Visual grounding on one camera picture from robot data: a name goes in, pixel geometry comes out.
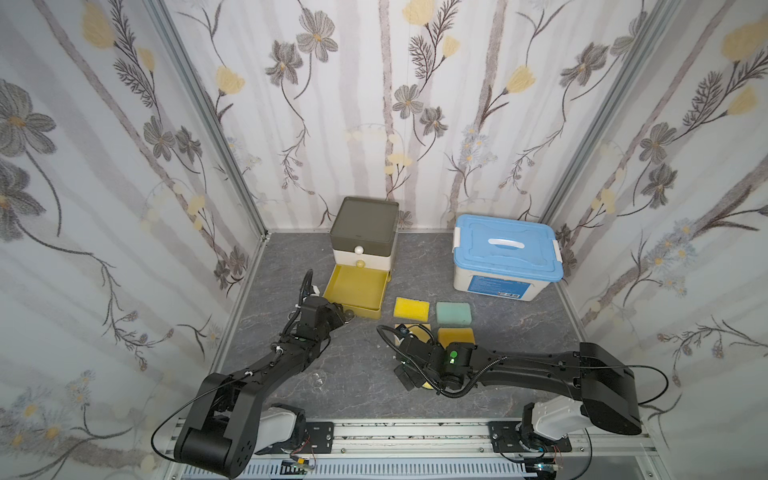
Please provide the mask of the bright yellow thin sponge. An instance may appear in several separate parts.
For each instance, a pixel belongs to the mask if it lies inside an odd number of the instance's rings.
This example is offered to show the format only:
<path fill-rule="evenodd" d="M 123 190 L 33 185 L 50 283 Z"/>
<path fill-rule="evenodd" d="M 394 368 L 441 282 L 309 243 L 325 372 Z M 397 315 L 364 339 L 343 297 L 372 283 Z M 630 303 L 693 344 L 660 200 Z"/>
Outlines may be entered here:
<path fill-rule="evenodd" d="M 427 301 L 397 297 L 393 316 L 395 318 L 426 323 L 429 319 L 429 312 L 430 303 Z"/>

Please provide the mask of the yellow bottom drawer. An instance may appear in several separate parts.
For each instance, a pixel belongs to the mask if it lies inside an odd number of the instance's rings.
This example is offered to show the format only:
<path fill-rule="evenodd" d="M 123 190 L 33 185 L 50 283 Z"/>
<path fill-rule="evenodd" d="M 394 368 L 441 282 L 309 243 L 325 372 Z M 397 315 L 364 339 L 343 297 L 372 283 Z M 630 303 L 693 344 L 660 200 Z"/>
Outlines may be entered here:
<path fill-rule="evenodd" d="M 379 320 L 390 273 L 384 270 L 336 265 L 324 297 L 340 303 L 357 317 Z"/>

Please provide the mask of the green sponge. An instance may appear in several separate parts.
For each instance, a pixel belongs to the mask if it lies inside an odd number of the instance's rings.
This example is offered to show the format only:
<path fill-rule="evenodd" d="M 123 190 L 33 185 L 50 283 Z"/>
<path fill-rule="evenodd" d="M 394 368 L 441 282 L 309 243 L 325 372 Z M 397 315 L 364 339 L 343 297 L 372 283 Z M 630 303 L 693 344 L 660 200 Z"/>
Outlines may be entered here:
<path fill-rule="evenodd" d="M 438 302 L 436 318 L 439 325 L 470 325 L 472 323 L 471 306 L 464 302 Z"/>

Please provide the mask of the olive three-drawer cabinet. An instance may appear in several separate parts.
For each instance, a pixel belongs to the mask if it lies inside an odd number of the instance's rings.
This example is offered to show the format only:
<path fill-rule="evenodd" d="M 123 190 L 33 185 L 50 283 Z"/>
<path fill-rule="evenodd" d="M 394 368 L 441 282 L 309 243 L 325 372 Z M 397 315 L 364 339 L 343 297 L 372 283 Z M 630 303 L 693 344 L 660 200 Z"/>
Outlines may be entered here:
<path fill-rule="evenodd" d="M 391 271 L 398 221 L 395 201 L 345 197 L 330 231 L 335 263 Z"/>

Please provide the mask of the yellow green-backed scrub sponge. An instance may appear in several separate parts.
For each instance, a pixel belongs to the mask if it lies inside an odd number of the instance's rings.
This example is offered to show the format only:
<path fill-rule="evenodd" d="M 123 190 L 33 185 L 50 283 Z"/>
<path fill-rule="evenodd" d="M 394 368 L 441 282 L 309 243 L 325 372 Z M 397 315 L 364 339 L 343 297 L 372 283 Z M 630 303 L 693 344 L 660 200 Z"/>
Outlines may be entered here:
<path fill-rule="evenodd" d="M 425 343 L 432 343 L 435 340 L 431 326 L 428 324 L 398 324 L 395 330 L 401 338 L 410 335 Z"/>

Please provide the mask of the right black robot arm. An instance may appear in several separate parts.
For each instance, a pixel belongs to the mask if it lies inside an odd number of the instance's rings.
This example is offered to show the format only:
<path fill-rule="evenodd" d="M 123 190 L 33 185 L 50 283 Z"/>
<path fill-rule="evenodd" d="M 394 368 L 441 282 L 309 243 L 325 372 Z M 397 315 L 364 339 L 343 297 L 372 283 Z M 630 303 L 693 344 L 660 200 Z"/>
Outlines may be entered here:
<path fill-rule="evenodd" d="M 620 362 L 596 343 L 534 354 L 489 350 L 471 342 L 443 346 L 434 337 L 419 339 L 404 325 L 380 325 L 376 331 L 399 358 L 395 374 L 407 390 L 429 385 L 450 399 L 463 398 L 478 386 L 553 394 L 549 401 L 525 407 L 520 426 L 525 441 L 555 442 L 591 426 L 616 435 L 642 432 L 636 366 Z"/>

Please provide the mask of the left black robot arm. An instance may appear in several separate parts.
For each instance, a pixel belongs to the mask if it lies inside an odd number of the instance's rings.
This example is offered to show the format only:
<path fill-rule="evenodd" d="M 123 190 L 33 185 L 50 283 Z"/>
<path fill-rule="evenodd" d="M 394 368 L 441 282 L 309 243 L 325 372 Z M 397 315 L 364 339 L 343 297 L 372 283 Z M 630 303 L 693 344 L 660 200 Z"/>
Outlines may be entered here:
<path fill-rule="evenodd" d="M 343 306 L 316 293 L 309 269 L 299 299 L 271 352 L 230 374 L 205 377 L 196 396 L 169 418 L 187 410 L 173 452 L 160 458 L 238 477 L 257 445 L 265 400 L 285 381 L 304 372 L 330 345 L 331 332 L 347 323 Z"/>

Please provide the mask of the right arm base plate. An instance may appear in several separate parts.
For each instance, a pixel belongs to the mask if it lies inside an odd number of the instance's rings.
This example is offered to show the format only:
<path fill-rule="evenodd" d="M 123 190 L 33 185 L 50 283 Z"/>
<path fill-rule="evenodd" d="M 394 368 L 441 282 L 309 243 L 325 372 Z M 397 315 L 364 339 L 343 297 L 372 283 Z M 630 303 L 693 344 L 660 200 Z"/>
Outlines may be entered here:
<path fill-rule="evenodd" d="M 567 437 L 550 440 L 533 433 L 524 432 L 522 422 L 490 421 L 487 424 L 492 449 L 504 454 L 554 454 L 569 453 L 572 445 Z"/>

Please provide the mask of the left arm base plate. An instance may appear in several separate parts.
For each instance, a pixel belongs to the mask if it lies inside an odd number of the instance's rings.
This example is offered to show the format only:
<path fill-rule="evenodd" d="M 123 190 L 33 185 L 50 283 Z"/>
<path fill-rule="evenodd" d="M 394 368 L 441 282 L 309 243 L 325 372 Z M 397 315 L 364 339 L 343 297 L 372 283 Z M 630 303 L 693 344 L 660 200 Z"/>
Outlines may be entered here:
<path fill-rule="evenodd" d="M 298 427 L 287 450 L 300 455 L 325 455 L 332 452 L 335 424 L 330 421 L 307 422 Z"/>

